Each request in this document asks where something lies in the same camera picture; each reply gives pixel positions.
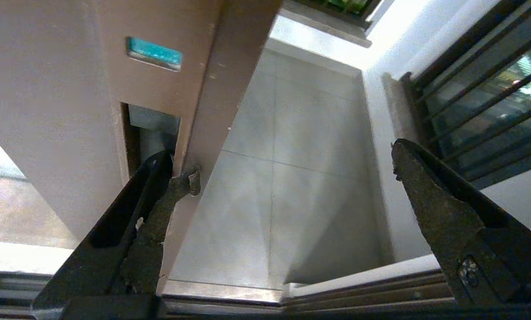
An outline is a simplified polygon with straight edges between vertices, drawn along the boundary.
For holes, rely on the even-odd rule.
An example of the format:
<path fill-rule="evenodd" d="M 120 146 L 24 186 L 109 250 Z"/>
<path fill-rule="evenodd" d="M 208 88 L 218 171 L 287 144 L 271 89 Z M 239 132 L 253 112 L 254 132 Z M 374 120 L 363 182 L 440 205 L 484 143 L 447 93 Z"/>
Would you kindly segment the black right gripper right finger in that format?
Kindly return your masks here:
<path fill-rule="evenodd" d="M 397 139 L 393 172 L 459 304 L 531 304 L 531 229 L 425 148 Z"/>

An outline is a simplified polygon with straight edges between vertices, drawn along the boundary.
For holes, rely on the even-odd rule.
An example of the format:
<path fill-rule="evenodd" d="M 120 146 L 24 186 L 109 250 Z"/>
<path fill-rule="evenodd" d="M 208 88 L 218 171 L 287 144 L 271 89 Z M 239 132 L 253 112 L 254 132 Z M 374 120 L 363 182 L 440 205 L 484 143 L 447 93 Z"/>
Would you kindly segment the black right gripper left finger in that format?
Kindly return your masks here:
<path fill-rule="evenodd" d="M 150 156 L 32 301 L 32 312 L 167 312 L 157 294 L 176 204 L 201 191 L 200 168 L 172 176 L 173 158 Z"/>

